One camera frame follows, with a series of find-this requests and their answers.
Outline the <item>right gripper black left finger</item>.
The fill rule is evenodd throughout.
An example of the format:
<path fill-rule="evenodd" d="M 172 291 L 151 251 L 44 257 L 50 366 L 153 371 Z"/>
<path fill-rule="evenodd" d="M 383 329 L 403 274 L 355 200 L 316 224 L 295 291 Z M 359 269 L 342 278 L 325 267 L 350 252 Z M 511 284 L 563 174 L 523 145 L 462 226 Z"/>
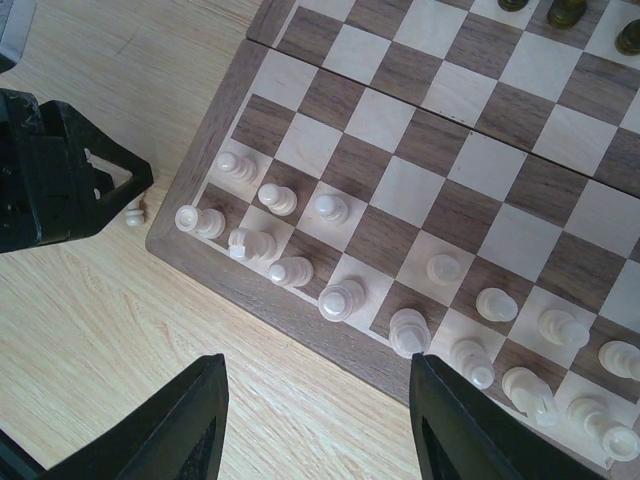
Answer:
<path fill-rule="evenodd" d="M 46 469 L 1 434 L 3 479 L 216 479 L 228 413 L 225 357 L 204 355 L 106 433 Z"/>

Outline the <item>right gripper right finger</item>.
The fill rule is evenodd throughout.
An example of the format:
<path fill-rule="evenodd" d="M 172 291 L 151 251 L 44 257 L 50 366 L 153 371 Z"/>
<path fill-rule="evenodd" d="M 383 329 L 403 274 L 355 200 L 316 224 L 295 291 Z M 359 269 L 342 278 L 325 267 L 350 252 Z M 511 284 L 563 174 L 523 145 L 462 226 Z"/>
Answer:
<path fill-rule="evenodd" d="M 411 361 L 409 408 L 424 479 L 593 479 L 435 355 Z"/>

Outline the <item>light piece lowest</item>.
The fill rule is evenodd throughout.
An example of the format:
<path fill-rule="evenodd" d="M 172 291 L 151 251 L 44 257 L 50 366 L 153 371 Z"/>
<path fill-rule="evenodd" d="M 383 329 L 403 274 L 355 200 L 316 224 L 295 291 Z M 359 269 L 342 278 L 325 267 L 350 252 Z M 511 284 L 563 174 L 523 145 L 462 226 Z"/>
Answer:
<path fill-rule="evenodd" d="M 556 425 L 559 410 L 550 386 L 533 371 L 514 367 L 504 373 L 502 389 L 514 406 L 541 427 Z"/>

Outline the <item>light piece two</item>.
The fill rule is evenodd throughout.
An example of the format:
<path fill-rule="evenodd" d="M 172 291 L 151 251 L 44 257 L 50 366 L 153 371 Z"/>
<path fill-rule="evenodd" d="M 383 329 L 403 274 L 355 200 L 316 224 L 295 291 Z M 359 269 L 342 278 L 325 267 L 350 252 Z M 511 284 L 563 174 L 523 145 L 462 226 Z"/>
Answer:
<path fill-rule="evenodd" d="M 215 165 L 227 177 L 242 184 L 250 184 L 257 176 L 257 166 L 250 158 L 231 151 L 222 152 Z"/>
<path fill-rule="evenodd" d="M 267 232 L 236 228 L 228 239 L 228 254 L 237 261 L 271 259 L 276 253 L 276 241 Z"/>

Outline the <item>light piece front pair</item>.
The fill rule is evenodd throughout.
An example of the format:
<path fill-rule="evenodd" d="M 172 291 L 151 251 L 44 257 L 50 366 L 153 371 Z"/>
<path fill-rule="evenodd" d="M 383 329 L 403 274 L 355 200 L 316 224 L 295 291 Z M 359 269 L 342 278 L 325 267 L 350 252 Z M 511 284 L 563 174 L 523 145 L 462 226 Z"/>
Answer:
<path fill-rule="evenodd" d="M 364 301 L 365 291 L 362 285 L 347 279 L 328 285 L 319 295 L 318 308 L 326 320 L 340 322 L 361 309 Z"/>

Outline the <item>light pawn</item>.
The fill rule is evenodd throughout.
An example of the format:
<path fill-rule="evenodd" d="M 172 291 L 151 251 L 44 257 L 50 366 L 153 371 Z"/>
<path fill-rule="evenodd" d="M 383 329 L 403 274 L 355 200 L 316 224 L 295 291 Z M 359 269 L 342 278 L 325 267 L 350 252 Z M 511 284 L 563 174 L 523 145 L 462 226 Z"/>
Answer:
<path fill-rule="evenodd" d="M 139 227 L 145 223 L 142 201 L 137 198 L 131 201 L 124 210 L 125 223 L 129 227 Z"/>

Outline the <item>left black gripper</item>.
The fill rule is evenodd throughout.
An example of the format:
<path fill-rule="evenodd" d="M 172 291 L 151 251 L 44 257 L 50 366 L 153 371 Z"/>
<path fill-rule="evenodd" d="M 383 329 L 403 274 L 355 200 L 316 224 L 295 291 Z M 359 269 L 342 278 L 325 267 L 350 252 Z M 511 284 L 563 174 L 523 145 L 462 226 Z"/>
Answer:
<path fill-rule="evenodd" d="M 44 132 L 36 209 L 32 138 Z M 153 183 L 147 161 L 71 105 L 52 100 L 39 106 L 29 93 L 1 90 L 3 253 L 94 236 Z"/>

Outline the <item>dark pawn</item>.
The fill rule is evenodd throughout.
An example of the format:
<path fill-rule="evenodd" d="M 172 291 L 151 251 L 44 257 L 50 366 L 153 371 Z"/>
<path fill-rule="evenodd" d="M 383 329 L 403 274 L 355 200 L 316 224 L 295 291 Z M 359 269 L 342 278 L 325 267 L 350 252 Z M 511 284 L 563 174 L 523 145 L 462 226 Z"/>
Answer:
<path fill-rule="evenodd" d="M 630 22 L 619 32 L 615 47 L 618 52 L 626 56 L 635 56 L 640 53 L 639 21 Z"/>

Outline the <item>light piece three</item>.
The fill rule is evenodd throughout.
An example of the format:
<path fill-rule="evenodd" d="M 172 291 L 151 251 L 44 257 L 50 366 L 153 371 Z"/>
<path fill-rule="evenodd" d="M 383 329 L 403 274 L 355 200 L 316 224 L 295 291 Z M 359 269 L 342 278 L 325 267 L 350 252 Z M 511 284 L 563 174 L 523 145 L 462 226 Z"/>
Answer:
<path fill-rule="evenodd" d="M 274 215 L 288 216 L 297 208 L 297 196 L 288 187 L 273 183 L 264 184 L 258 190 L 259 201 Z"/>

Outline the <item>wooden chess board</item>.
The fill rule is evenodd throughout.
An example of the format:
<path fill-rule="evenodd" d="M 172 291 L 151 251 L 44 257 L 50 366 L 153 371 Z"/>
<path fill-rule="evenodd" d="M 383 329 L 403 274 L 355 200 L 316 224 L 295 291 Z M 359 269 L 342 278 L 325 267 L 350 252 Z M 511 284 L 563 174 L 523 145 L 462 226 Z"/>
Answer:
<path fill-rule="evenodd" d="M 639 426 L 639 381 L 598 359 L 610 341 L 639 349 L 639 59 L 615 47 L 639 5 L 587 1 L 573 27 L 556 29 L 552 2 L 516 12 L 498 1 L 263 2 L 146 246 L 400 402 L 410 359 L 391 348 L 389 324 L 415 309 L 432 336 L 427 353 L 599 474 L 635 479 L 639 457 L 614 461 L 566 411 L 597 398 L 614 420 Z M 216 168 L 224 151 L 256 164 L 253 182 Z M 296 194 L 292 214 L 259 201 L 268 183 Z M 345 201 L 345 223 L 318 217 L 321 194 Z M 183 205 L 220 211 L 223 234 L 180 231 Z M 236 228 L 272 235 L 275 255 L 232 259 Z M 459 261 L 455 283 L 428 278 L 438 254 Z M 307 285 L 269 280 L 287 257 L 311 262 Z M 364 288 L 364 305 L 326 320 L 320 293 L 347 279 Z M 513 321 L 478 313 L 486 288 L 516 301 Z M 545 340 L 547 310 L 573 315 L 589 342 Z M 550 386 L 556 425 L 536 425 L 505 395 L 514 367 Z"/>

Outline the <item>light piece front tall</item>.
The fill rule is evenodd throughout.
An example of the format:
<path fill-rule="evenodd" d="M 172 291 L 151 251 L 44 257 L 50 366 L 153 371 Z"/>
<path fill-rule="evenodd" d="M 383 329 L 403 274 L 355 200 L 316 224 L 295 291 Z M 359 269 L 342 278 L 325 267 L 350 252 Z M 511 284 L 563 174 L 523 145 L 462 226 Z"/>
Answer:
<path fill-rule="evenodd" d="M 432 336 L 424 316 L 415 309 L 398 310 L 390 320 L 389 343 L 401 357 L 411 359 L 424 355 L 430 348 Z"/>

